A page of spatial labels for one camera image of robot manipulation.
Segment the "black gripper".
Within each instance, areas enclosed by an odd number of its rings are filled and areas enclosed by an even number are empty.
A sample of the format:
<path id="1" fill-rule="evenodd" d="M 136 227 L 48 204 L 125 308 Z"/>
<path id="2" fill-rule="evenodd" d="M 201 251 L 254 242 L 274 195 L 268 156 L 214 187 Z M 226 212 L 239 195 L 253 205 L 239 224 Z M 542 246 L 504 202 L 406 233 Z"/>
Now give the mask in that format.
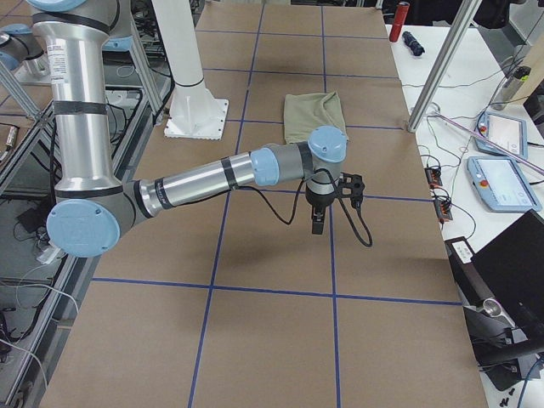
<path id="1" fill-rule="evenodd" d="M 322 235 L 325 225 L 326 209 L 334 202 L 336 198 L 335 192 L 326 194 L 318 194 L 306 187 L 305 197 L 312 208 L 312 228 L 313 235 Z"/>

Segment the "spare grey robot arm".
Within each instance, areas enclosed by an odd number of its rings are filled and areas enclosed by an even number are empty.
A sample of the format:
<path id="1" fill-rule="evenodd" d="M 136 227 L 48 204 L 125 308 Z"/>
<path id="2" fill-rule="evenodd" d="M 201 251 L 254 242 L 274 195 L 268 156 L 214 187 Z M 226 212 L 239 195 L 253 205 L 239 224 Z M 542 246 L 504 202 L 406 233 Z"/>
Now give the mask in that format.
<path id="1" fill-rule="evenodd" d="M 1 63 L 15 71 L 23 66 L 31 77 L 40 79 L 50 74 L 48 56 L 24 24 L 5 25 L 1 28 Z"/>

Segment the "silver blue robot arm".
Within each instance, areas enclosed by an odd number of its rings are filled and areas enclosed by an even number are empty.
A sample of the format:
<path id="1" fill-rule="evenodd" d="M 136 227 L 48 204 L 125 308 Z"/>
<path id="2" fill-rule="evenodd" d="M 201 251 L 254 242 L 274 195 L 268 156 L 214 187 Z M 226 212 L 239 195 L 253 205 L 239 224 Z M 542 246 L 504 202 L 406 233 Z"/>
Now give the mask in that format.
<path id="1" fill-rule="evenodd" d="M 111 161 L 102 50 L 130 32 L 129 2 L 34 1 L 31 10 L 47 44 L 60 147 L 62 178 L 47 219 L 57 247 L 93 258 L 163 210 L 291 180 L 305 183 L 312 230 L 322 231 L 325 211 L 347 178 L 347 139 L 340 129 L 322 126 L 303 142 L 267 145 L 151 181 L 122 182 Z"/>

